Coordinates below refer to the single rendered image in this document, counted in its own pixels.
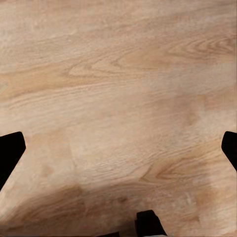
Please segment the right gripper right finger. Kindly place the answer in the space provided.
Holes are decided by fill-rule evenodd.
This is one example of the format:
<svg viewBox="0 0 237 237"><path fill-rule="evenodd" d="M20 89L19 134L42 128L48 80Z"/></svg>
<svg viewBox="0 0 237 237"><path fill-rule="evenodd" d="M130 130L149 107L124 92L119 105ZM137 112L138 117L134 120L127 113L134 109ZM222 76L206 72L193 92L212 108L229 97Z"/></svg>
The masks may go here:
<svg viewBox="0 0 237 237"><path fill-rule="evenodd" d="M226 131L221 148L237 171L237 133Z"/></svg>

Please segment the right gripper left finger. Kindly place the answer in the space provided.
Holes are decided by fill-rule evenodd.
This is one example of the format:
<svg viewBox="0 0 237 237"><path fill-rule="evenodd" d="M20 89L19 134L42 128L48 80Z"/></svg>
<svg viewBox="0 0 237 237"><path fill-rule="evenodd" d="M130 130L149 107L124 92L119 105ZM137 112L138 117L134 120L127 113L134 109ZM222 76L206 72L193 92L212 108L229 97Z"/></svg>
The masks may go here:
<svg viewBox="0 0 237 237"><path fill-rule="evenodd" d="M26 150L25 144L20 131L0 137L0 190Z"/></svg>

